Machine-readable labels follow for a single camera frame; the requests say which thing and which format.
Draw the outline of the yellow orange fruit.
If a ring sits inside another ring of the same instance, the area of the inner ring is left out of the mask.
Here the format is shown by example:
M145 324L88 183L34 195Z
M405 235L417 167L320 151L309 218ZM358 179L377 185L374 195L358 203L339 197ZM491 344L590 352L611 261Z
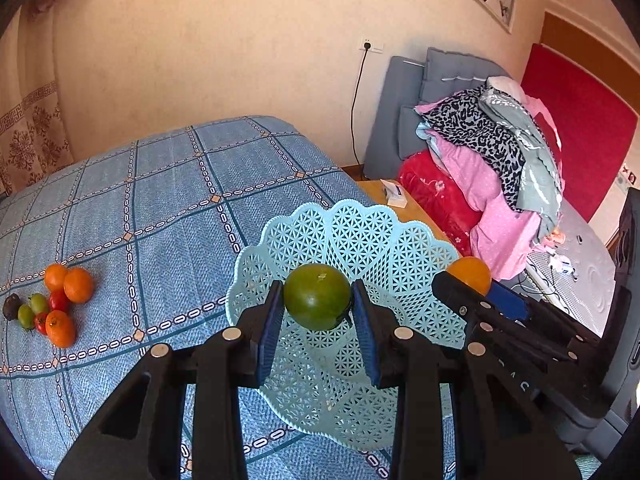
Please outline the yellow orange fruit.
M486 296L490 291L491 273L487 264L479 258L459 258L450 263L446 271L483 296Z

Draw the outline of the large green tomato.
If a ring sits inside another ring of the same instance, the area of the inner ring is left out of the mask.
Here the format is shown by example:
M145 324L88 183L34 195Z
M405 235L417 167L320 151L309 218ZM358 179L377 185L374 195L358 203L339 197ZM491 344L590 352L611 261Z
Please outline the large green tomato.
M333 266L307 263L288 274L283 301L298 325L324 332L343 322L352 304L352 289L346 276Z

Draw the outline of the orange front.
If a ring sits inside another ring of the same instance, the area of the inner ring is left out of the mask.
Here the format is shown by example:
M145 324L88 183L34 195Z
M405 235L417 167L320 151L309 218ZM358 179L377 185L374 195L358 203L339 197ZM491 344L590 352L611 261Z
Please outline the orange front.
M46 317L46 334L56 348L70 348L76 340L76 328L70 316L60 310L52 310Z

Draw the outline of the orange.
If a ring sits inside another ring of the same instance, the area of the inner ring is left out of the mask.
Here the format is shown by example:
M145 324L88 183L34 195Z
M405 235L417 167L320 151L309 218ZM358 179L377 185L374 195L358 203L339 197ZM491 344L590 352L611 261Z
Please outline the orange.
M70 348L76 340L76 328L70 316L60 310L52 310L46 317L46 334L56 348Z
M93 278L83 268L71 268L65 274L63 290L73 304L85 304L94 293Z
M56 292L64 288L64 281L68 269L61 263L52 263L44 270L44 284L50 292Z

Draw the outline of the red tomato front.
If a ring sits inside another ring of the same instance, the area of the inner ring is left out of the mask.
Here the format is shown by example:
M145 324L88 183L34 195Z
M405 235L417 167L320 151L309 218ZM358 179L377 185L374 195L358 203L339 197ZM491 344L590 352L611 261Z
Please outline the red tomato front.
M39 312L35 315L35 328L40 334L47 335L47 312Z

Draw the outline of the red tomato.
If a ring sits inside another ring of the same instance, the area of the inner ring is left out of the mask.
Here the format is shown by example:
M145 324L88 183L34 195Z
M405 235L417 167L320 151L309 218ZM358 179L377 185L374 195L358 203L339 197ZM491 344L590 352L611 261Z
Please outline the red tomato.
M63 289L54 290L49 296L49 307L51 311L67 313L72 303L65 295Z
M35 315L35 328L40 334L47 335L47 312L39 312Z

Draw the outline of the red tomato back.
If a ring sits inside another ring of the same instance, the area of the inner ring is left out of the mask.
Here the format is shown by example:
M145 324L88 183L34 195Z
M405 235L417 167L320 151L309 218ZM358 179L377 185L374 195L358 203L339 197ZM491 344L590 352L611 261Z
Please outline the red tomato back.
M49 307L51 311L67 313L72 303L65 295L63 289L54 290L49 296Z

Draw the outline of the dark brown avocado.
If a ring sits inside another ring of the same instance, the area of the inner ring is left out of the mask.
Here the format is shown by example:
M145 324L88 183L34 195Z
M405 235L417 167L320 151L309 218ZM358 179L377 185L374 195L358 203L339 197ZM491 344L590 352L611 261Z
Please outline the dark brown avocado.
M17 294L11 294L6 297L2 306L2 314L8 321L17 319L18 310L20 310L23 301Z

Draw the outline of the pink blanket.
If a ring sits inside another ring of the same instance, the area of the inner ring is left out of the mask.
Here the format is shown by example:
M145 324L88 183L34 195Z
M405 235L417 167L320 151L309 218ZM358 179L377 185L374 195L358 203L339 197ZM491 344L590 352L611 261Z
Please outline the pink blanket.
M430 110L436 103L421 104L416 114ZM562 143L548 108L541 100L526 96L520 102L544 134L562 176ZM458 148L427 128L422 118L416 135L424 140L432 153L444 165L450 177L462 191L469 206L482 213L480 222L470 232L472 255L481 258L497 280L513 278L524 270L528 255L544 246L551 232L540 243L536 235L540 217L536 212L516 212L506 203L500 180L486 162L469 148Z

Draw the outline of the wooden bedside table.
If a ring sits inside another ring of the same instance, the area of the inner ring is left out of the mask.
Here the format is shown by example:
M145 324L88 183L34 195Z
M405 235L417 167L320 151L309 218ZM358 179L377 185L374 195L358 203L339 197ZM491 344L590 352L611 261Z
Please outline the wooden bedside table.
M398 219L401 222L408 222L412 220L421 221L430 227L432 230L434 237L439 240L444 240L448 242L449 238L447 235L439 229L439 226L434 222L434 220L422 209L422 207L416 202L416 200L395 180L390 180L390 183L393 185L397 185L404 192L405 198L407 200L406 206L404 208L392 206L393 211L396 212ZM385 186L382 180L362 180L357 181L357 184L360 188L377 204L386 205L386 195L385 195Z

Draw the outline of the red blanket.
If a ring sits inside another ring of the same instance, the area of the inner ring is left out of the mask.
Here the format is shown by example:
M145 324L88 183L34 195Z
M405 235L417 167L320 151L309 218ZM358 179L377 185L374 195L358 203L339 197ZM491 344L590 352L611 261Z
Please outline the red blanket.
M431 217L462 256L472 255L470 232L482 213L472 209L454 179L430 150L411 155L400 166L398 181Z

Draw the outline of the grey green cloth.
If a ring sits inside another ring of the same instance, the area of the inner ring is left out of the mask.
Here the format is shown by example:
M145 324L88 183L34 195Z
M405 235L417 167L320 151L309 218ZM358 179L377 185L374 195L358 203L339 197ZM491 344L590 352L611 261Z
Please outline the grey green cloth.
M558 225L563 199L563 181L552 151L526 108L506 92L488 87L478 106L511 133L524 157L516 206L539 214L536 242L540 243Z

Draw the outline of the blue patterned bedspread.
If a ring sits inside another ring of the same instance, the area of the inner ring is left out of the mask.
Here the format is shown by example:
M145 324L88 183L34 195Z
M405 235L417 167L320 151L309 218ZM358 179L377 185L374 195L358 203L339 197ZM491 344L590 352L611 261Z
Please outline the blue patterned bedspread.
M81 431L154 344L198 346L236 325L226 312L236 259L269 220L341 200L376 205L291 125L267 116L134 142L4 200L2 298L39 292L55 262L87 270L94 293L67 312L70 348L2 321L2 477L57 479ZM244 479L393 479L393 442L356 450L306 434L260 387L239 391ZM177 479L195 479L193 408L189 386Z

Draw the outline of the red headboard panel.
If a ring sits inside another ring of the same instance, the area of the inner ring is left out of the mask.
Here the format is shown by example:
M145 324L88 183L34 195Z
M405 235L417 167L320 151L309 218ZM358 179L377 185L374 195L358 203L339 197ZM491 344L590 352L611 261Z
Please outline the red headboard panel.
M631 146L638 116L607 86L542 44L533 44L521 82L548 108L562 143L564 197L589 221Z

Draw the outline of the white wall socket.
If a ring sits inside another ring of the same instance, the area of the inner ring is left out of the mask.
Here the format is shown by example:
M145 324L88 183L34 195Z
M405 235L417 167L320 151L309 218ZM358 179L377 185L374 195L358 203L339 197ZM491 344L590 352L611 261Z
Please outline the white wall socket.
M360 41L359 49L364 52L382 54L384 52L384 44L370 38L364 38Z

